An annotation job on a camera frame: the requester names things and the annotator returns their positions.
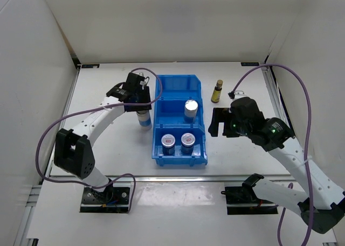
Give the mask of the brown bottle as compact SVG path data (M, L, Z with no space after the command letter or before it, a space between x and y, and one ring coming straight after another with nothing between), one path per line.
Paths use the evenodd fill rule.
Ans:
M222 92L223 87L223 80L217 80L216 85L214 87L212 96L211 96L211 102L212 103L218 103L220 100L220 95Z

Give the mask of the white blue can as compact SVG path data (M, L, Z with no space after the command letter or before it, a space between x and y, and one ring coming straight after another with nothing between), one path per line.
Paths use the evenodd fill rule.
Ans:
M137 118L143 130L151 129L151 117L149 110L137 111Z
M184 120L187 123L193 123L196 119L198 103L195 100L187 100L184 105Z

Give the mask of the grey-lid spice jar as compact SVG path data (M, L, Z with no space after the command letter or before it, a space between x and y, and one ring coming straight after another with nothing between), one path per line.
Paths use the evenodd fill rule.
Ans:
M172 134L165 134L161 138L162 152L165 156L173 156L175 154L176 139Z
M196 138L192 133L184 133L181 137L181 152L183 154L192 154Z

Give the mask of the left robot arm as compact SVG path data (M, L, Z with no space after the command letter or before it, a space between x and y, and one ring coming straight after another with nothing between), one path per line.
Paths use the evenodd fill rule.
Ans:
M101 203L114 200L110 179L95 167L92 147L98 137L119 116L135 112L143 129L151 128L149 78L130 72L125 82L111 88L100 103L100 110L90 113L75 127L56 134L54 164L91 186L91 194Z

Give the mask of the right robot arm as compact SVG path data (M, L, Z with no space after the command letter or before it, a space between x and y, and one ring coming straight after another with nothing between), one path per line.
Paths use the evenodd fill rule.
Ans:
M214 108L208 132L218 136L247 137L264 149L293 176L302 191L279 186L261 174L253 174L242 183L245 201L267 200L299 215L312 230L325 234L344 217L344 190L331 181L312 159L304 159L304 150L293 131L279 118L265 118L255 100L242 97L229 108Z

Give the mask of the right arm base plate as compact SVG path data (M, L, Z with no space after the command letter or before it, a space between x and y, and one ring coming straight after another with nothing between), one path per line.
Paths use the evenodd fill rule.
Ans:
M278 206L270 201L253 198L243 187L228 186L221 191L225 196L227 215L274 215Z

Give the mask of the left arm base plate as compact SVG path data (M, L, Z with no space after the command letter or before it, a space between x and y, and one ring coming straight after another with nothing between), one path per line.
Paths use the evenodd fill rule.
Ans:
M80 213L129 213L131 207L132 188L130 183L113 185L103 192L85 187L80 201Z

